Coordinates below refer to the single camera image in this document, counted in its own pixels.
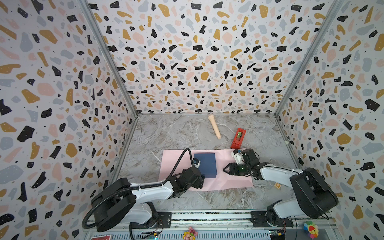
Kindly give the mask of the pink wrapping paper sheet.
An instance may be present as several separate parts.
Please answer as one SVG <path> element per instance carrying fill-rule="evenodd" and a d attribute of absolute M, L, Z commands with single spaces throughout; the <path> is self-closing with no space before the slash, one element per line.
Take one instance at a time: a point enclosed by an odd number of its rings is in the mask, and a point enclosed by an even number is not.
<path fill-rule="evenodd" d="M 226 150 L 192 150 L 191 153 L 185 153 L 179 162 L 175 174 L 191 167 L 190 157 L 199 158 L 202 155 L 214 155 L 216 160 L 217 174 L 214 178 L 206 177 L 201 189 L 190 188 L 195 192 L 212 192 L 227 189 L 250 188 L 253 186 L 253 179 L 246 172 L 245 165 L 238 165 L 232 156 L 233 149 Z M 174 165 L 177 163 L 182 150 L 164 150 L 159 173 L 159 180 L 163 181 L 171 173 Z"/>

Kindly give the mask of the navy blue gift box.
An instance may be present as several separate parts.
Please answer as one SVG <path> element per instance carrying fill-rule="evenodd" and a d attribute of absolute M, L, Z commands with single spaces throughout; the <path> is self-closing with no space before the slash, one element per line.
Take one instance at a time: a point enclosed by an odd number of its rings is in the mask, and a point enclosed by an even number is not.
<path fill-rule="evenodd" d="M 215 153 L 196 153 L 194 154 L 194 158 L 200 161 L 199 170 L 205 178 L 216 178 L 217 163 Z"/>

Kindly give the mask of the red tape dispenser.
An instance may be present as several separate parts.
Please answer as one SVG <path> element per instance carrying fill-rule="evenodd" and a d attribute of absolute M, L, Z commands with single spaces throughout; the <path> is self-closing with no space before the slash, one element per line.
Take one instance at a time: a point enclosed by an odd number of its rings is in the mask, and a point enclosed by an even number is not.
<path fill-rule="evenodd" d="M 231 149 L 240 149 L 246 134 L 246 130 L 238 128 L 231 144 Z"/>

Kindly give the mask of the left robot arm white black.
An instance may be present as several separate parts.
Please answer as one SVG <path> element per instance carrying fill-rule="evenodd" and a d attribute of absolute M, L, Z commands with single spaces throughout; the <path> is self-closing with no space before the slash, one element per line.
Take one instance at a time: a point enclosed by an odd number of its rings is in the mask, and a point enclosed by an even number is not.
<path fill-rule="evenodd" d="M 121 178 L 92 199 L 82 228 L 105 232 L 122 220 L 150 227 L 159 217 L 153 201 L 179 198 L 190 188 L 201 189 L 204 181 L 205 177 L 194 166 L 147 185 L 131 184 L 127 178 Z"/>

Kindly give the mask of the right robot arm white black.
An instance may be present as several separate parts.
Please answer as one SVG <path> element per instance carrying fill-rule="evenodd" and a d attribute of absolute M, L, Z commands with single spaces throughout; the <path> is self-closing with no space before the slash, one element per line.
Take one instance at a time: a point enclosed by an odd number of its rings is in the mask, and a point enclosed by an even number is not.
<path fill-rule="evenodd" d="M 223 168 L 228 175 L 272 181 L 293 189 L 294 198 L 280 200 L 267 207 L 265 218 L 271 225 L 277 225 L 285 218 L 303 215 L 317 219 L 339 204 L 331 187 L 313 168 L 295 170 L 262 163 L 260 156 L 252 149 L 234 150 L 232 157 L 235 162 Z"/>

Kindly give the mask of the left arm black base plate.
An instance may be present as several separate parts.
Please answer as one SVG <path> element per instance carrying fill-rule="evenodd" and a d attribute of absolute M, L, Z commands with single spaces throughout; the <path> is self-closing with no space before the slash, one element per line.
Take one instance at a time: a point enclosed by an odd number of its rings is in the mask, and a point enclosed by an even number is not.
<path fill-rule="evenodd" d="M 169 229 L 172 222 L 171 212 L 157 212 L 157 216 L 151 217 L 144 224 L 133 223 L 133 229 Z"/>

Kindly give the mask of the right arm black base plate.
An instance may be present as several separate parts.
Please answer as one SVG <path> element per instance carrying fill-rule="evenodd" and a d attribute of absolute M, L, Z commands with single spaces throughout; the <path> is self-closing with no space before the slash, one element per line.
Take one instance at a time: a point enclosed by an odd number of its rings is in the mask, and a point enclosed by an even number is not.
<path fill-rule="evenodd" d="M 250 221 L 254 228 L 282 228 L 294 226 L 292 219 L 281 219 L 273 214 L 272 211 L 251 211 Z"/>

